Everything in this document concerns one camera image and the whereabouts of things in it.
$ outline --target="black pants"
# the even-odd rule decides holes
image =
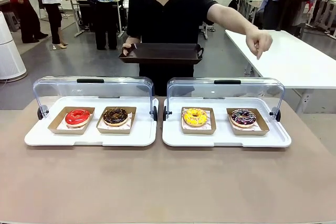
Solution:
[[[61,43],[58,35],[58,28],[61,27],[62,15],[58,9],[58,6],[59,4],[44,4],[44,7],[48,13],[53,44]]]
[[[39,37],[40,21],[29,0],[24,0],[23,4],[15,3],[14,7],[20,19],[22,41],[29,42],[33,36]]]
[[[163,64],[139,64],[139,76],[147,77],[154,83],[154,94],[160,97],[167,96],[167,83],[174,77],[193,77],[193,65],[163,65]],[[193,89],[185,89],[185,93],[174,95],[186,95]]]
[[[109,48],[115,48],[117,46],[117,8],[113,8],[113,2],[97,2],[94,11],[97,49],[105,48],[106,32]]]

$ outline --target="white table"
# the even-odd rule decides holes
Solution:
[[[286,89],[305,89],[297,113],[304,112],[314,89],[336,89],[334,59],[285,31],[269,32],[273,44],[257,60],[246,45],[245,35],[225,31],[248,61],[246,75],[253,67],[261,77],[274,78]]]

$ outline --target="black handle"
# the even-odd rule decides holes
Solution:
[[[134,50],[134,48],[135,48],[135,44],[131,44],[131,47],[122,47],[121,48],[121,56],[128,56],[131,53],[131,51]]]
[[[104,83],[104,79],[77,79],[77,83]]]
[[[233,85],[240,85],[240,80],[215,80],[214,84],[233,84]]]
[[[198,59],[203,59],[203,53],[204,53],[204,48],[203,47],[201,47],[201,49],[198,51],[198,55],[197,55],[197,57],[198,57]]]

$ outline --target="backpack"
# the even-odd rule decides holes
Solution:
[[[234,10],[238,10],[238,3],[236,0],[232,0],[229,4],[229,7],[233,8]]]

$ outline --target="chocolate donut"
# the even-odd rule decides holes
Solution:
[[[127,111],[122,108],[109,109],[104,113],[103,120],[107,125],[119,126],[127,121]]]
[[[231,119],[239,125],[251,125],[257,120],[256,115],[249,110],[239,109],[231,113]]]

